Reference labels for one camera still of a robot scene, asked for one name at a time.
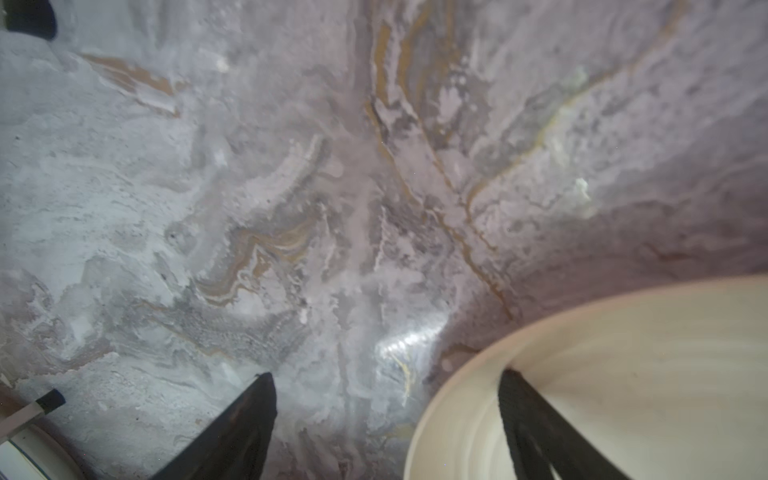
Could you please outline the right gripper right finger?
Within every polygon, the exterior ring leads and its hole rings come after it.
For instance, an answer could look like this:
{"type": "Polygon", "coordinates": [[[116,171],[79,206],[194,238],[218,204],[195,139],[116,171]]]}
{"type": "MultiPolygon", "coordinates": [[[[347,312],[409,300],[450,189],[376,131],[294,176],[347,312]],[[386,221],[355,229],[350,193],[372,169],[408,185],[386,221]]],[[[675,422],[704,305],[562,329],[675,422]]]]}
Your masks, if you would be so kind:
{"type": "Polygon", "coordinates": [[[512,369],[503,371],[498,407],[518,479],[625,479],[535,388],[512,369]]]}

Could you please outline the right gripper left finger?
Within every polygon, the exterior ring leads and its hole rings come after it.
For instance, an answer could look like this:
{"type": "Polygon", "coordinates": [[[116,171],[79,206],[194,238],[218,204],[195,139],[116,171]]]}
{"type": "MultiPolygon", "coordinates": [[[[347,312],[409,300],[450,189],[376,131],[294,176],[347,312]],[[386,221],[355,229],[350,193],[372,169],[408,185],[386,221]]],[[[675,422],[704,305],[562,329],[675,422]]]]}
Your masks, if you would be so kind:
{"type": "Polygon", "coordinates": [[[271,373],[257,376],[155,479],[258,479],[277,417],[271,373]]]}

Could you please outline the beige plate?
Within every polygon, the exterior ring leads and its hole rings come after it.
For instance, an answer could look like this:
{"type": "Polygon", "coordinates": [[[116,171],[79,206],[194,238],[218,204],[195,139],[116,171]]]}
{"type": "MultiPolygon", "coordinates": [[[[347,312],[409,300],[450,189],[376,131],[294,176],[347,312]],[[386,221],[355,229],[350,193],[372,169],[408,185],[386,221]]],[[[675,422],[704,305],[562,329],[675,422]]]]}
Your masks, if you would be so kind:
{"type": "Polygon", "coordinates": [[[435,395],[408,479],[511,479],[506,369],[633,479],[767,475],[767,279],[723,278],[593,302],[524,327],[435,395]]]}

